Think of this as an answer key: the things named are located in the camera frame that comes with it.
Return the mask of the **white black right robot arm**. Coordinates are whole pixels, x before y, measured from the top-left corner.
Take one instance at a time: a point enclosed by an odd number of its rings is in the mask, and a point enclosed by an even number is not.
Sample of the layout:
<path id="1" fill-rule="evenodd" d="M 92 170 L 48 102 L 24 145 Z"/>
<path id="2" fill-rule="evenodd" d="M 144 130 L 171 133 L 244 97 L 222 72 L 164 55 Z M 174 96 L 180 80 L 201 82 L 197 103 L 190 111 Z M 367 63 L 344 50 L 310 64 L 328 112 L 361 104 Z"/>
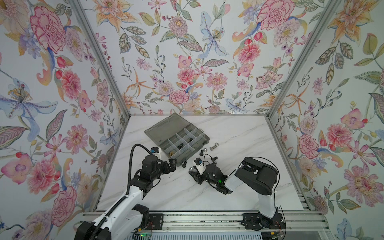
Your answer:
<path id="1" fill-rule="evenodd" d="M 189 175 L 199 185 L 206 182 L 224 195 L 233 193 L 245 184 L 258 194 L 259 215 L 268 220 L 277 216 L 275 189 L 280 181 L 280 172 L 268 159 L 245 157 L 237 169 L 225 175 L 215 163 L 205 166 L 204 162 L 197 158 L 189 170 Z"/>

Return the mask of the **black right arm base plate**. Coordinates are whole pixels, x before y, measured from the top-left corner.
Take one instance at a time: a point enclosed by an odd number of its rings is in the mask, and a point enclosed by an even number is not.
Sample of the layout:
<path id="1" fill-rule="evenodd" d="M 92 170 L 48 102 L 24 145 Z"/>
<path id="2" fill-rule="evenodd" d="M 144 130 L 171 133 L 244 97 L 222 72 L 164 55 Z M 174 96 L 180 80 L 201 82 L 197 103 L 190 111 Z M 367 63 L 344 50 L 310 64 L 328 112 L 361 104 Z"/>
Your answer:
<path id="1" fill-rule="evenodd" d="M 241 224 L 246 230 L 285 230 L 286 222 L 282 214 L 276 212 L 270 219 L 261 213 L 257 214 L 242 214 L 243 220 Z"/>

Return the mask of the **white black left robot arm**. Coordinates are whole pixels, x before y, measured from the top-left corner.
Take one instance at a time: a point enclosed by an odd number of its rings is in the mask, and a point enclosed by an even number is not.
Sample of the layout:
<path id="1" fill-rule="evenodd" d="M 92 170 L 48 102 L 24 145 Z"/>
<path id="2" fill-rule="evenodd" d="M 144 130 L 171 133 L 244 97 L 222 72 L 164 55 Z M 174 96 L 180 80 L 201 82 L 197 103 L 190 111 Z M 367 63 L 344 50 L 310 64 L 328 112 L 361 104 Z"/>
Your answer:
<path id="1" fill-rule="evenodd" d="M 149 208 L 141 201 L 154 187 L 154 181 L 176 170 L 177 160 L 163 161 L 159 154 L 148 155 L 130 183 L 129 190 L 92 222 L 83 222 L 75 240 L 127 240 L 134 232 L 150 225 Z"/>

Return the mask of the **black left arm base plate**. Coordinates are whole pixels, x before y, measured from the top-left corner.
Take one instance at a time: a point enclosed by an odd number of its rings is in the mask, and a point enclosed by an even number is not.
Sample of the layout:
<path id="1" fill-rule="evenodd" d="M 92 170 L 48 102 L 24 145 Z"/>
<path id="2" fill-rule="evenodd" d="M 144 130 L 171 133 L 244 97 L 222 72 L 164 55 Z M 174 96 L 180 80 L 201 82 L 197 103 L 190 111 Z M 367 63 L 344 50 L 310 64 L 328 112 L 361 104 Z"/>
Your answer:
<path id="1" fill-rule="evenodd" d="M 148 214 L 145 218 L 144 230 L 162 230 L 164 214 Z"/>

